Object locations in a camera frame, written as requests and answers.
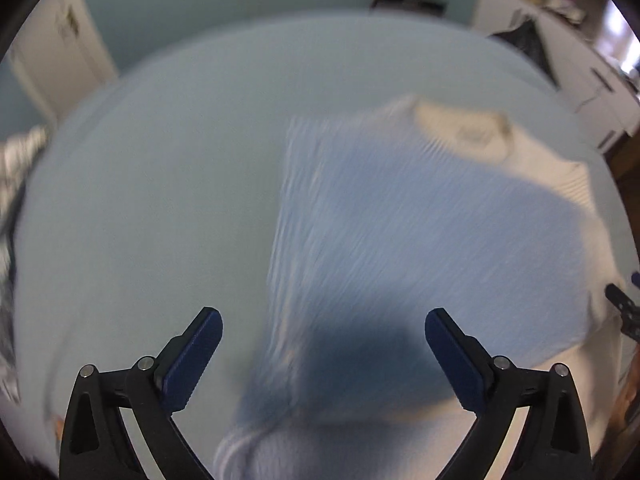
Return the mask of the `blue and cream knit sweater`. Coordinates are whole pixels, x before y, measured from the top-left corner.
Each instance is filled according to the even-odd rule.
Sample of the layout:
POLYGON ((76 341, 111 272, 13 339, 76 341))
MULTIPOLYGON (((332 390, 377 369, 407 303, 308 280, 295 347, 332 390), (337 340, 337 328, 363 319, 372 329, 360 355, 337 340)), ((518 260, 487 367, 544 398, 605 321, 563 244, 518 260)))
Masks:
POLYGON ((446 309, 491 352, 567 359, 590 444, 617 393, 620 284, 589 172, 503 114, 401 100, 297 119, 265 343, 219 479, 431 479, 472 417, 424 337, 446 309))

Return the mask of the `white cabinet unit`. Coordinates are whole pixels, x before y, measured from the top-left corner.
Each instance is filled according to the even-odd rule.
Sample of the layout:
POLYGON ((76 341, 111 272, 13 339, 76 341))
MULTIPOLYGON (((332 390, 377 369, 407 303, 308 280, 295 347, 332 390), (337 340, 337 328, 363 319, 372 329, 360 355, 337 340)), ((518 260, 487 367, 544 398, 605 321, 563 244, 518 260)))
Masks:
POLYGON ((612 0, 476 0, 485 35, 532 21, 564 103, 588 142, 613 151, 639 130, 639 38, 612 0))

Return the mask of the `teal bed sheet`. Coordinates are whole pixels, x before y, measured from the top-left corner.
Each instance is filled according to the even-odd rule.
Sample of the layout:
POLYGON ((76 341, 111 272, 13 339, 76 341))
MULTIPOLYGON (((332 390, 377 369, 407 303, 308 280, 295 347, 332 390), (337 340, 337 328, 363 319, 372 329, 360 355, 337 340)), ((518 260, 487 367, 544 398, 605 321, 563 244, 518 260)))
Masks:
POLYGON ((634 245, 608 167, 508 44, 364 13, 201 36, 85 100, 27 181, 14 238, 20 403, 1 404, 17 448, 55 467, 78 370, 132 367, 211 306, 224 334, 177 424, 217 478, 265 343, 288 130, 408 99, 503 114, 584 164, 625 283, 634 245))

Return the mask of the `black garbage bag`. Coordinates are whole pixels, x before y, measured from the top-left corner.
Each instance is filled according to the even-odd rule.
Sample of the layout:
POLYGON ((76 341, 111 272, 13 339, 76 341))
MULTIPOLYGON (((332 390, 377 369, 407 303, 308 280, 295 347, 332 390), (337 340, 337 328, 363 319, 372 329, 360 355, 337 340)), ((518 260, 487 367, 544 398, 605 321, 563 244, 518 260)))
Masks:
POLYGON ((522 55, 532 61, 548 78, 556 90, 559 90, 560 84, 558 78, 550 63, 547 49, 544 46, 535 19, 527 15, 524 21, 514 29, 504 30, 503 32, 495 32, 490 38, 502 41, 518 50, 522 55))

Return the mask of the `grey crumpled cloth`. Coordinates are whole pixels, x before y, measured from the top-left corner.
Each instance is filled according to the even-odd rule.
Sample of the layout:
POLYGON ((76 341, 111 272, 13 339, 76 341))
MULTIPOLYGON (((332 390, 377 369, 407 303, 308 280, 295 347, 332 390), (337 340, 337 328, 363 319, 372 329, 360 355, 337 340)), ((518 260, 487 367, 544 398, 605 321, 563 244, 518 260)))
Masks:
POLYGON ((41 126, 1 142, 1 394, 14 404, 20 403, 14 336, 14 234, 27 181, 48 142, 49 133, 41 126))

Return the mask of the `white door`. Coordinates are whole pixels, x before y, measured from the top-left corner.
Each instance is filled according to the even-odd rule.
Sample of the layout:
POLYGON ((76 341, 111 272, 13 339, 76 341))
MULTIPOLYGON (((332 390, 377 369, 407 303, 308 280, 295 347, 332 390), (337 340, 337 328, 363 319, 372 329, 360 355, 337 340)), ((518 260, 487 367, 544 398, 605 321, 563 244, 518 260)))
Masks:
POLYGON ((9 62, 30 102, 51 125, 118 78, 86 0, 40 0, 13 40, 9 62))

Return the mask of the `black box by wall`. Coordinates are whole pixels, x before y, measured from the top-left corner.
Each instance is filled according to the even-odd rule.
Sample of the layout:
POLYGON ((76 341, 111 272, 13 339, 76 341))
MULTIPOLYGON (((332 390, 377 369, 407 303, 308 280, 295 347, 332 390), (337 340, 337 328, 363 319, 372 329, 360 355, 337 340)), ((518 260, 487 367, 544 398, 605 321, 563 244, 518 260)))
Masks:
POLYGON ((369 9, 397 10, 440 18, 446 12, 447 3, 442 0, 372 0, 369 9))

